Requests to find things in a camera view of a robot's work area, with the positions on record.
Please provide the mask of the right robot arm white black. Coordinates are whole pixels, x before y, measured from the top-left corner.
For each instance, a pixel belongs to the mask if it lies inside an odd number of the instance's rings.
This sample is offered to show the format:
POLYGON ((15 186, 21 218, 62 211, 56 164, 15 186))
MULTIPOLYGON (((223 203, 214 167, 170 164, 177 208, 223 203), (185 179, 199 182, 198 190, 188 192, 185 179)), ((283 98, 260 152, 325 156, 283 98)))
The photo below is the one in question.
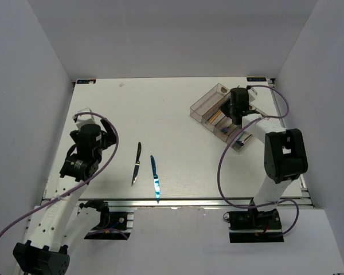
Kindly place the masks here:
POLYGON ((308 161, 302 132, 297 128, 287 129, 272 122, 273 119, 282 119, 289 114, 289 103, 286 98, 283 98, 286 104, 286 113, 283 116, 262 115, 249 108, 249 90, 257 87, 262 88, 263 85, 249 85, 230 90, 229 117, 233 124, 240 127, 240 132, 247 132, 264 144, 264 182, 249 206, 235 205, 224 196, 220 172, 224 156, 230 147, 228 144, 218 163, 217 185, 218 192, 228 205, 237 209, 252 210, 247 214, 248 223, 259 229, 268 222, 266 212, 276 209, 276 205, 282 203, 280 198, 287 187, 307 172, 308 161))

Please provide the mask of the orange chopstick diagonal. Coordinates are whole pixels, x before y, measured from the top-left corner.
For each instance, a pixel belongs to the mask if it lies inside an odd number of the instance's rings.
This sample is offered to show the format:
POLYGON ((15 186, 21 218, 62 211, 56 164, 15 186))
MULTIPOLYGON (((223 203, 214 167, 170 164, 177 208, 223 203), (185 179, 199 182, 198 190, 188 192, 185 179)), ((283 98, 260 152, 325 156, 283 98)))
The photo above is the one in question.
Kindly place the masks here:
POLYGON ((219 109, 216 113, 214 113, 214 114, 211 115, 211 117, 208 119, 208 122, 209 122, 210 124, 212 124, 212 123, 215 121, 215 119, 219 117, 219 115, 220 115, 221 113, 222 113, 222 112, 221 112, 221 110, 219 109))

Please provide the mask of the orange chopstick horizontal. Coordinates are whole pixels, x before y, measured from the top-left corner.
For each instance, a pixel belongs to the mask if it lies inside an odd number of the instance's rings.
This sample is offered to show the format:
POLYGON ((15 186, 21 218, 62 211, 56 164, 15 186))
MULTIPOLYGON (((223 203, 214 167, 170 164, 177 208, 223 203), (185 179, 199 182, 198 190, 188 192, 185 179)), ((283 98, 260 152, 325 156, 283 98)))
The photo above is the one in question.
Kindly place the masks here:
POLYGON ((209 123, 213 124, 213 122, 222 114, 222 112, 219 110, 217 111, 210 119, 209 119, 209 123))

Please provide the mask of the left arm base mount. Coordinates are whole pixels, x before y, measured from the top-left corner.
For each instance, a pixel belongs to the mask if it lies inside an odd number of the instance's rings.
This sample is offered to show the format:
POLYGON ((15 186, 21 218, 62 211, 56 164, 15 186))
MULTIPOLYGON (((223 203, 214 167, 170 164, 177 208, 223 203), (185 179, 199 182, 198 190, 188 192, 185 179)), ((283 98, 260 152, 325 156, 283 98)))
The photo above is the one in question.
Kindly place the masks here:
POLYGON ((100 210, 100 221, 91 229, 84 239, 126 240, 131 235, 134 213, 111 210, 108 203, 102 200, 91 200, 79 204, 78 214, 85 207, 100 210))

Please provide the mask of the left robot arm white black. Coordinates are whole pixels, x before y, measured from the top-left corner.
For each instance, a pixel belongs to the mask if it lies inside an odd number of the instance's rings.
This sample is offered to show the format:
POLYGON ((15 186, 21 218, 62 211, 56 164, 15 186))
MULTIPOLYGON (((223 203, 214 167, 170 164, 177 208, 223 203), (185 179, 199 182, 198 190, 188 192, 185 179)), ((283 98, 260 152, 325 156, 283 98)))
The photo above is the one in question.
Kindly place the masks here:
POLYGON ((92 112, 74 116, 77 129, 70 133, 74 144, 60 170, 54 197, 27 241, 14 247, 13 256, 25 273, 65 274, 76 246, 92 229, 109 224, 108 203, 100 199, 78 203, 102 171, 102 152, 118 145, 113 125, 104 117, 96 124, 94 117, 92 112))

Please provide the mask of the black spoon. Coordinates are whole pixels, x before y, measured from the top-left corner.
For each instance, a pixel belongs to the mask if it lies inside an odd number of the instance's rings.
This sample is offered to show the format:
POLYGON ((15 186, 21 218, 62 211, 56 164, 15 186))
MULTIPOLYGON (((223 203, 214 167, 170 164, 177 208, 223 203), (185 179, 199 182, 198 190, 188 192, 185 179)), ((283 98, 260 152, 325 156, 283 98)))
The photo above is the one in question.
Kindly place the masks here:
POLYGON ((248 133, 243 133, 241 136, 237 139, 236 144, 238 145, 239 148, 245 146, 247 142, 249 142, 252 138, 251 134, 248 133))

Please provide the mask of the iridescent purple spoon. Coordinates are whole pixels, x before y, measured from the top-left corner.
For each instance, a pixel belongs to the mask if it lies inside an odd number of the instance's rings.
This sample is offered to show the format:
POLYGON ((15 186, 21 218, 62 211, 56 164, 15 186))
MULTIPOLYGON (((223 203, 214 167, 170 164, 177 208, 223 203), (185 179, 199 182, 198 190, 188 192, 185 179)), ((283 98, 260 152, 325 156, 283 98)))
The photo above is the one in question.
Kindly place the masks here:
POLYGON ((239 138, 236 140, 236 144, 238 146, 243 146, 247 140, 249 139, 250 135, 247 133, 242 133, 239 138))

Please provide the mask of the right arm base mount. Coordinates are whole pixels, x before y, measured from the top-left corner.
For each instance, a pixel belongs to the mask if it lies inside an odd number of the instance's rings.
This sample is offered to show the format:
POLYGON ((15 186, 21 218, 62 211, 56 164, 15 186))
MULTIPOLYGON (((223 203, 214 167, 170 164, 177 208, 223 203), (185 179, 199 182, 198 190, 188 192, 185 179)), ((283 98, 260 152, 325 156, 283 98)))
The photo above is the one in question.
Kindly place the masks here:
POLYGON ((229 223, 230 243, 284 242, 279 212, 230 211, 222 216, 229 223))

